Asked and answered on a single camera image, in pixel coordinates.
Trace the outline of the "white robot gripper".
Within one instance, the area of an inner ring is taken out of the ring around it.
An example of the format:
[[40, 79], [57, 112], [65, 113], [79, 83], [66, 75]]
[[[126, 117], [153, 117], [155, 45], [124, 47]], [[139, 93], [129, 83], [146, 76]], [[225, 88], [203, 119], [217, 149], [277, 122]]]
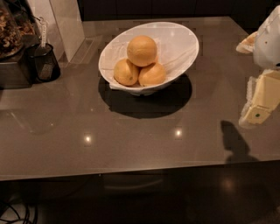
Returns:
[[252, 129], [263, 124], [280, 104], [280, 5], [265, 19], [258, 31], [236, 47], [238, 53], [253, 53], [254, 62], [266, 69], [250, 77], [239, 125]]

